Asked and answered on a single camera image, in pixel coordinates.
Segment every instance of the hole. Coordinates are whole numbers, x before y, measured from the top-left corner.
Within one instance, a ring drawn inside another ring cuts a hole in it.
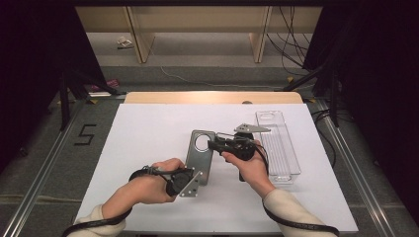
[[[210,137],[208,135],[200,134],[195,139],[195,148],[198,151],[202,151],[202,152],[207,151],[209,149],[209,140],[210,140]]]

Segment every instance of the sleeve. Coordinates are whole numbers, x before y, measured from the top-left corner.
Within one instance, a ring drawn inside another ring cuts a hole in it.
[[[76,220],[75,224],[84,223],[93,220],[101,220],[103,219],[102,215],[102,206],[97,205],[93,209],[92,213],[86,217],[81,217]],[[69,237],[98,237],[98,236],[117,236],[126,228],[126,221],[123,220],[121,223],[117,225],[105,225],[100,227],[94,228],[87,228],[75,231],[68,235]]]
[[[293,222],[320,224],[324,223],[316,216],[308,212],[299,201],[289,192],[284,190],[272,190],[269,192],[263,203],[265,207],[279,218]],[[303,230],[278,224],[286,237],[336,237],[329,232]]]

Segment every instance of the black device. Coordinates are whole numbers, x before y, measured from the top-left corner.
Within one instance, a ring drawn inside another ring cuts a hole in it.
[[[257,150],[256,144],[253,142],[252,133],[237,132],[234,135],[223,134],[232,138],[221,137],[217,135],[215,141],[208,141],[209,149],[216,150],[219,155],[223,151],[235,155],[240,160],[250,160]],[[239,180],[244,182],[243,177],[239,173]]]
[[[144,166],[141,170],[137,170],[129,177],[129,180],[133,180],[136,177],[143,175],[155,175],[162,177],[166,182],[166,193],[168,196],[178,195],[185,186],[194,177],[193,169],[177,169],[174,171],[163,171],[156,167]]]

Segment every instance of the aluminum rail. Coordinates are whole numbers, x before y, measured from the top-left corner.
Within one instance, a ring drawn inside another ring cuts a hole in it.
[[[68,134],[70,133],[73,123],[77,118],[77,115],[81,111],[85,104],[85,101],[77,101],[73,109],[73,115],[71,116],[70,121],[68,122],[67,127],[62,130],[58,137],[55,139],[54,144],[49,150],[48,155],[46,156],[45,161],[43,162],[37,176],[31,184],[31,187],[25,194],[21,204],[16,209],[15,213],[10,219],[10,222],[6,228],[6,231],[3,234],[3,237],[15,237],[19,236],[22,228],[24,227],[34,205],[37,201],[37,198],[46,182],[46,179],[49,176],[50,171],[52,170],[57,157],[59,156],[62,148],[65,145]]]
[[[320,110],[327,110],[327,106],[324,101],[318,101],[318,108]],[[395,236],[393,229],[391,228],[388,218],[379,204],[374,192],[370,188],[366,178],[364,177],[363,172],[361,171],[355,157],[353,156],[348,144],[345,141],[344,136],[342,135],[339,127],[335,127],[330,118],[325,119],[326,124],[329,128],[329,131],[335,141],[343,160],[349,170],[349,173],[352,176],[355,185],[357,186],[358,191],[360,192],[361,198],[366,205],[367,210],[369,211],[371,218],[376,225],[379,236],[381,237],[391,237]]]

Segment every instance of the black cable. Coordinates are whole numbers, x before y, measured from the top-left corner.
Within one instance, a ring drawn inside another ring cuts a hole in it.
[[[336,236],[339,236],[339,230],[333,226],[329,226],[329,225],[319,225],[319,224],[307,224],[307,223],[299,223],[299,222],[293,222],[290,220],[285,220],[282,219],[278,216],[276,216],[274,213],[272,213],[271,211],[269,211],[265,205],[263,205],[265,212],[268,214],[268,216],[276,221],[277,223],[280,223],[282,225],[286,225],[288,227],[291,228],[296,228],[296,229],[303,229],[303,230],[311,230],[311,231],[321,231],[321,232],[329,232],[332,233]]]
[[[300,45],[297,45],[297,44],[293,44],[292,42],[288,42],[288,41],[286,41],[284,38],[282,38],[282,37],[280,36],[280,34],[279,34],[279,33],[277,33],[277,36],[278,36],[278,38],[279,38],[280,40],[282,40],[284,43],[287,43],[287,44],[289,44],[289,45],[291,45],[291,46],[297,46],[297,47],[299,47],[299,48],[301,48],[301,49],[304,49],[304,50],[308,50],[308,48],[306,48],[306,47],[303,47],[303,46],[300,46]]]
[[[307,36],[305,34],[302,34],[305,38],[305,40],[307,40],[308,44],[310,44],[310,40],[308,40]]]
[[[271,39],[271,37],[266,34],[266,36],[268,37],[268,40],[271,42],[271,44],[274,46],[274,48],[284,57],[286,57],[289,61],[292,61],[293,63],[295,63],[297,66],[302,67],[302,64],[297,62],[295,59],[293,59],[291,56],[289,56],[286,52],[284,52],[282,49],[280,49],[279,46],[277,46],[274,41]]]
[[[131,211],[132,211],[132,208],[130,208],[124,214],[121,214],[121,215],[113,217],[113,218],[88,221],[88,222],[83,222],[83,223],[78,223],[78,224],[72,225],[72,226],[68,227],[67,229],[65,229],[61,236],[66,237],[69,234],[71,234],[75,231],[81,230],[81,229],[94,228],[94,227],[99,227],[99,226],[104,226],[104,225],[117,225],[117,224],[121,223],[121,221],[125,220],[126,217],[129,216]]]
[[[332,168],[335,168],[336,158],[337,158],[335,147],[333,146],[332,142],[330,142],[330,140],[326,137],[326,135],[317,126],[317,123],[319,121],[321,121],[322,119],[330,116],[329,112],[330,112],[330,110],[324,110],[324,111],[315,112],[311,115],[313,116],[313,115],[316,115],[316,114],[320,114],[320,115],[317,116],[316,120],[314,121],[314,126],[317,129],[317,132],[324,138],[324,140],[329,144],[330,148],[332,149],[333,159],[332,159],[332,164],[331,165],[332,165]]]
[[[287,68],[284,65],[284,57],[286,57],[288,60],[290,60],[291,62],[295,63],[297,66],[302,68],[302,64],[300,64],[299,62],[297,62],[295,59],[293,59],[292,57],[290,57],[287,53],[285,53],[282,49],[280,49],[275,43],[274,41],[271,39],[271,37],[267,34],[268,40],[271,42],[271,44],[274,46],[274,48],[281,54],[281,62],[283,64],[283,68],[290,74],[292,75],[296,75],[296,76],[305,76],[303,74],[299,74],[299,73],[294,73],[291,72],[289,70],[287,70]]]
[[[265,153],[265,155],[263,154],[263,152],[261,150],[259,150],[259,147],[261,147]],[[262,157],[262,160],[265,164],[265,169],[266,169],[266,174],[269,176],[269,159],[268,159],[268,152],[266,152],[265,147],[261,146],[261,145],[256,145],[256,151],[259,153],[259,155]]]
[[[280,12],[281,12],[281,15],[283,16],[284,22],[286,23],[287,29],[288,29],[288,31],[289,31],[289,34],[288,34],[288,36],[287,36],[287,41],[288,41],[289,36],[291,36],[291,37],[293,38],[293,43],[294,43],[294,45],[295,45],[295,51],[296,51],[296,54],[298,55],[299,60],[300,60],[301,62],[303,62],[303,60],[301,59],[301,56],[299,55],[298,49],[297,49],[297,48],[299,47],[299,44],[298,44],[297,40],[295,39],[295,35],[294,35],[294,33],[293,33],[293,16],[294,16],[294,13],[295,13],[295,7],[294,7],[294,6],[291,6],[291,7],[290,7],[290,15],[291,15],[290,24],[288,24],[288,21],[287,21],[287,19],[286,19],[285,15],[284,15],[284,12],[283,12],[283,10],[282,10],[282,8],[281,8],[281,7],[280,7]],[[304,53],[302,52],[302,50],[301,50],[301,48],[300,48],[300,47],[299,47],[299,51],[300,51],[300,52],[301,52],[301,54],[305,57],[305,55],[304,55]]]

